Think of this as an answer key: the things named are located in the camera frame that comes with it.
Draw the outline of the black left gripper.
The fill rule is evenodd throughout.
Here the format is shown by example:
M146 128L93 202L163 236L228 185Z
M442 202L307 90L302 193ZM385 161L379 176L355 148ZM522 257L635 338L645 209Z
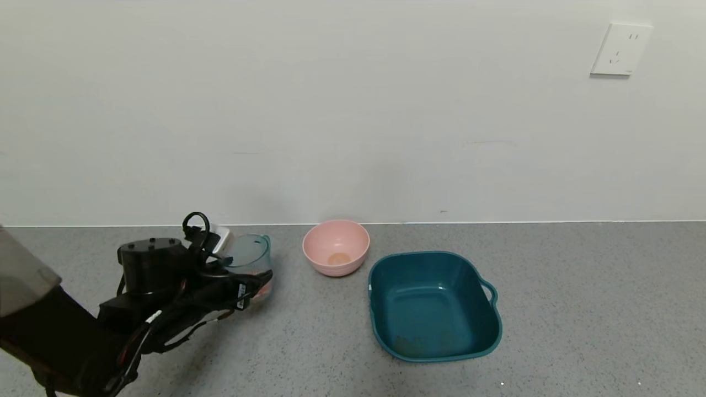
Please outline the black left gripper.
M250 281L239 277L212 277L200 289L200 309L208 312L220 310L244 310L250 299L267 299L272 291L273 270L251 271Z

